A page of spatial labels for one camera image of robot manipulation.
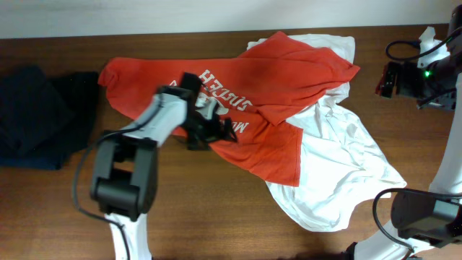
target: wire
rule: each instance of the wire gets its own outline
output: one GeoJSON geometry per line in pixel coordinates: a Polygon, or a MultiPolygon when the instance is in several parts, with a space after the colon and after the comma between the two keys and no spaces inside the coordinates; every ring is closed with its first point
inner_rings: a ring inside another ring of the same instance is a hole
{"type": "Polygon", "coordinates": [[[415,55],[415,56],[412,56],[412,57],[408,57],[408,58],[397,58],[395,56],[392,56],[390,54],[390,48],[391,46],[394,46],[396,44],[408,44],[408,45],[411,45],[411,46],[414,46],[415,47],[415,43],[416,42],[419,42],[419,41],[405,41],[405,40],[396,40],[396,41],[393,41],[391,43],[389,43],[387,45],[387,47],[385,48],[385,54],[388,58],[394,60],[394,61],[412,61],[414,59],[419,59],[423,56],[426,56],[434,51],[436,51],[438,48],[440,48],[441,46],[445,45],[446,43],[450,42],[452,39],[454,39],[455,37],[457,37],[458,33],[462,30],[462,27],[458,27],[457,29],[455,29],[451,34],[449,34],[449,36],[444,39],[441,43],[438,43],[435,47],[429,49],[428,51],[425,51],[424,53],[421,53],[419,55],[415,55]]]}
{"type": "Polygon", "coordinates": [[[130,248],[128,247],[128,241],[127,241],[126,234],[123,231],[123,225],[121,223],[119,223],[119,222],[116,222],[116,221],[113,221],[113,220],[108,220],[108,219],[106,219],[106,218],[104,218],[104,217],[102,217],[100,215],[91,213],[91,212],[87,211],[86,209],[83,209],[80,206],[79,198],[77,196],[77,184],[79,182],[80,172],[82,171],[85,160],[87,159],[88,155],[90,155],[91,151],[95,147],[97,147],[99,144],[101,144],[101,142],[103,142],[104,140],[106,140],[106,139],[108,139],[110,137],[120,136],[120,135],[125,134],[125,133],[140,130],[141,128],[145,127],[159,113],[160,109],[163,108],[163,102],[164,102],[163,96],[162,96],[163,90],[164,89],[160,89],[159,92],[157,93],[158,96],[159,96],[159,104],[157,105],[155,111],[152,112],[152,115],[150,115],[149,118],[145,122],[139,124],[138,126],[135,126],[132,129],[124,129],[124,130],[118,130],[118,131],[110,132],[109,134],[106,134],[106,135],[100,137],[96,142],[93,142],[85,150],[84,154],[82,155],[82,159],[80,160],[79,164],[77,165],[77,169],[76,169],[75,174],[74,174],[74,180],[72,182],[72,194],[71,195],[72,195],[72,200],[73,200],[75,208],[79,212],[81,212],[82,214],[84,214],[84,215],[86,215],[86,216],[88,216],[90,218],[93,218],[95,220],[100,220],[100,221],[106,222],[108,224],[115,225],[119,229],[119,231],[121,232],[122,239],[123,239],[123,244],[125,246],[125,250],[126,250],[126,254],[127,254],[127,260],[130,260],[130,248]]]}
{"type": "Polygon", "coordinates": [[[427,191],[418,191],[418,190],[414,190],[410,188],[388,188],[377,194],[377,196],[374,199],[374,202],[372,203],[372,216],[374,217],[375,224],[377,225],[378,229],[385,235],[385,237],[387,237],[394,243],[405,246],[409,249],[408,253],[403,259],[407,259],[409,256],[411,256],[411,254],[414,253],[414,248],[410,244],[403,242],[397,238],[394,238],[392,235],[390,235],[390,233],[388,233],[387,230],[383,228],[382,224],[380,224],[380,220],[378,219],[378,216],[377,216],[377,204],[378,204],[379,199],[384,194],[391,193],[391,192],[397,192],[397,193],[403,192],[403,193],[408,193],[408,194],[433,196],[436,199],[462,199],[461,195],[436,194],[436,193],[427,192],[427,191]]]}

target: white backdrop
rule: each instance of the white backdrop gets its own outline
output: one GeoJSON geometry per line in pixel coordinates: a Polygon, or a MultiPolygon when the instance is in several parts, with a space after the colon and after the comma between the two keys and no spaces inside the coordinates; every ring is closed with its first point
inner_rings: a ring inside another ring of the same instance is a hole
{"type": "Polygon", "coordinates": [[[462,0],[0,0],[0,38],[447,23],[462,0]]]}

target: wooden tabletop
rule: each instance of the wooden tabletop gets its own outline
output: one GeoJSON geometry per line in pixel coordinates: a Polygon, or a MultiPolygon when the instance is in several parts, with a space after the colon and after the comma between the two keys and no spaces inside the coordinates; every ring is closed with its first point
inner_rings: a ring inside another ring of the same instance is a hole
{"type": "MultiPolygon", "coordinates": [[[[341,103],[355,112],[408,187],[427,190],[434,178],[450,131],[453,114],[417,110],[415,100],[384,100],[374,89],[388,62],[383,50],[393,40],[414,40],[425,26],[353,27],[285,30],[289,35],[323,33],[353,36],[354,63],[361,67],[341,103]]],[[[435,26],[444,38],[447,25],[435,26]]],[[[24,64],[38,64],[47,75],[100,71],[109,58],[232,58],[248,41],[275,31],[165,35],[122,35],[78,38],[0,40],[0,76],[24,64]]],[[[407,47],[396,55],[414,54],[407,47]]],[[[95,137],[102,129],[119,129],[130,120],[113,110],[104,96],[95,137]]],[[[0,168],[0,259],[114,259],[106,224],[78,213],[71,203],[71,180],[81,152],[63,170],[0,168]]],[[[88,198],[94,154],[79,183],[84,207],[97,210],[88,198]]],[[[265,183],[225,162],[213,152],[190,152],[169,139],[160,149],[159,188],[149,213],[149,247],[160,259],[277,259],[302,252],[340,252],[376,230],[371,201],[356,207],[347,230],[312,233],[279,208],[265,183]]],[[[379,207],[389,219],[391,200],[379,207]]],[[[425,259],[460,259],[462,247],[421,253],[425,259]]]]}

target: red fabric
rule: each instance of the red fabric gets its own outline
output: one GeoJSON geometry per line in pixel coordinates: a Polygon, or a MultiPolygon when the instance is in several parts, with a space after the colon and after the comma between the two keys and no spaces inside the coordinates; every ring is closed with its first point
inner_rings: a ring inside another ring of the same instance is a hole
{"type": "Polygon", "coordinates": [[[139,60],[114,58],[99,83],[110,104],[137,118],[160,85],[175,85],[183,72],[200,75],[234,122],[239,142],[216,142],[227,161],[265,181],[298,186],[302,129],[285,122],[316,103],[326,90],[350,81],[359,67],[328,48],[313,48],[278,32],[237,58],[139,60]]]}

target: folded black fabric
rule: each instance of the folded black fabric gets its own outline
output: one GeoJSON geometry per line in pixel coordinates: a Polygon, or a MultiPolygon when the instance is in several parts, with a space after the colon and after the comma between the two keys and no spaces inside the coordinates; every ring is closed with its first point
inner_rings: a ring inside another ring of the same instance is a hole
{"type": "Polygon", "coordinates": [[[0,139],[9,147],[8,155],[25,155],[74,116],[36,66],[0,81],[0,139]]]}
{"type": "MultiPolygon", "coordinates": [[[[23,156],[1,153],[0,165],[58,170],[72,153],[84,149],[96,119],[99,95],[97,78],[96,72],[77,72],[48,80],[74,117],[62,130],[23,156]]],[[[5,146],[0,142],[0,152],[7,150],[5,146]]]]}

